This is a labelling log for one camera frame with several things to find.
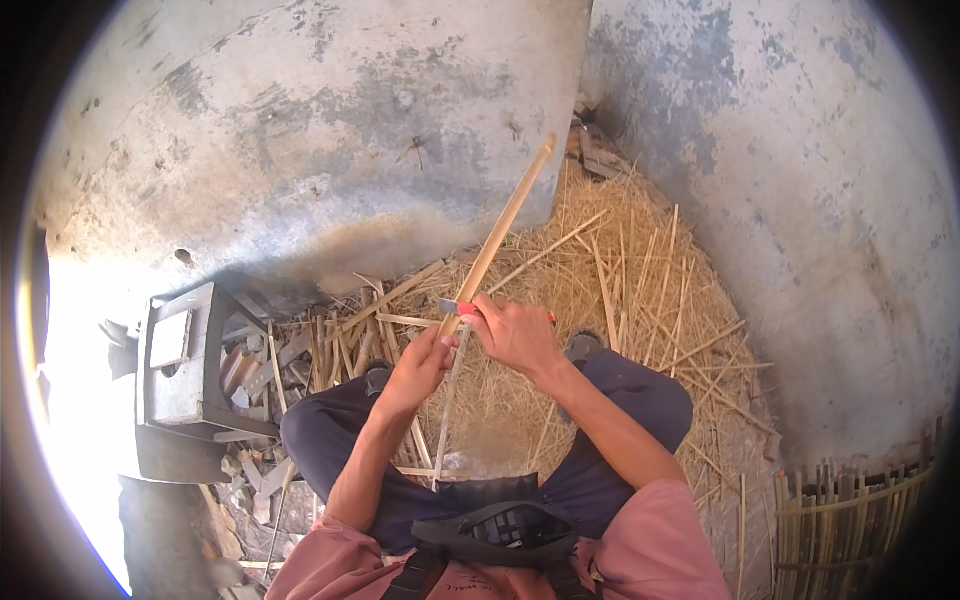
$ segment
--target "forearm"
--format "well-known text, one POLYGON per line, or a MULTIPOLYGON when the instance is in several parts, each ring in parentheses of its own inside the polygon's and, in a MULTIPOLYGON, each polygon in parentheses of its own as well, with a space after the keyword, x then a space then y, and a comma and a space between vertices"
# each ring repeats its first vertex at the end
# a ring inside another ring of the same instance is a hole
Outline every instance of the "forearm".
POLYGON ((686 482, 673 455, 572 363, 559 361, 534 383, 566 409, 627 483, 640 489, 660 479, 686 482))
POLYGON ((326 515, 361 532, 373 525, 384 472, 416 414, 385 409, 389 401, 383 400, 374 404, 326 503, 326 515))

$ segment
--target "person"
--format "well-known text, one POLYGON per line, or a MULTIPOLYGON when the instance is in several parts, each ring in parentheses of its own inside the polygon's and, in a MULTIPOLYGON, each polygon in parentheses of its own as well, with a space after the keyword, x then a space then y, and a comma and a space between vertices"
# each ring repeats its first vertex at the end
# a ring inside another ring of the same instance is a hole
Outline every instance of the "person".
POLYGON ((572 577, 458 561, 456 551, 413 535, 415 522, 422 530, 423 523, 463 523, 469 513, 456 497, 409 481, 390 464, 459 346, 438 339, 433 326, 403 352, 382 393, 373 389, 375 377, 358 377, 301 400, 283 418, 284 445, 326 510, 276 575, 268 600, 730 597, 673 457, 692 420, 683 387, 603 348, 587 330, 561 352, 543 307, 485 295, 474 303, 482 316, 462 320, 485 353, 529 378, 579 426, 536 501, 507 503, 540 507, 550 514, 544 518, 557 516, 551 523, 570 524, 561 534, 578 543, 559 564, 572 567, 572 577), (436 563, 438 553, 453 559, 436 563), (418 555, 434 563, 413 566, 418 555), (388 564, 384 557, 401 558, 388 564))

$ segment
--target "hay pile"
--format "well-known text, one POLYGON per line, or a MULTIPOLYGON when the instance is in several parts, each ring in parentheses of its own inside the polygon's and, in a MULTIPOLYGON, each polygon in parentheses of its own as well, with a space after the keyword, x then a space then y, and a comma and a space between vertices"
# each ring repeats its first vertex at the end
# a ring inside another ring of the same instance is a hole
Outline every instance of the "hay pile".
MULTIPOLYGON (((611 346, 596 243, 620 352, 677 378, 696 406, 690 434, 678 459, 702 501, 730 484, 721 442, 727 419, 751 417, 746 402, 757 391, 756 365, 746 334, 709 259, 677 209, 642 177, 628 182, 594 181, 567 160, 556 211, 538 230, 510 235, 497 254, 482 290, 490 290, 525 261, 600 215, 578 235, 496 291, 514 302, 543 304, 559 321, 558 345, 589 327, 611 346), (734 417, 731 410, 743 411, 734 417), (696 469, 697 465, 709 469, 696 469)), ((391 305, 395 315, 439 320, 436 298, 454 298, 475 252, 455 255, 412 293, 391 305)), ((420 329, 395 325, 401 343, 420 329)), ((446 397, 445 385, 420 411, 424 437, 435 452, 446 397)), ((522 376, 497 365, 471 336, 451 406, 447 455, 473 477, 540 473, 541 481, 566 455, 576 427, 556 404, 522 376)))

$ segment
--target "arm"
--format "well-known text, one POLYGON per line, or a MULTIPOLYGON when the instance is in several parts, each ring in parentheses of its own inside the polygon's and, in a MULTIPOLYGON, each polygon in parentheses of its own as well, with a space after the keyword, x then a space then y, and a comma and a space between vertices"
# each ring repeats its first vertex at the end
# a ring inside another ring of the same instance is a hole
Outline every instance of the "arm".
POLYGON ((604 396, 557 349, 542 306, 510 304, 481 294, 485 319, 462 317, 493 360, 522 373, 563 406, 624 481, 637 489, 660 479, 686 483, 676 459, 639 423, 604 396))
POLYGON ((373 525, 387 465, 417 409, 437 390, 444 371, 452 366, 450 349, 459 343, 450 337, 438 340, 439 331, 436 325, 428 328, 404 350, 330 490, 325 514, 357 531, 367 532, 373 525))

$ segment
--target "left hand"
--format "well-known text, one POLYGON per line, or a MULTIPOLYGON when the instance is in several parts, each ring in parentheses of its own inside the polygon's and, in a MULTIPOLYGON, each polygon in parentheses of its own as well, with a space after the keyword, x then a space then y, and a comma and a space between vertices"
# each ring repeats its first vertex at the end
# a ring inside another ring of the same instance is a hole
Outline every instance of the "left hand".
POLYGON ((453 367, 450 349, 460 346, 456 338, 444 336, 438 340, 439 332, 439 325, 428 327, 407 346, 374 407, 396 413, 414 412, 437 391, 444 373, 453 367))

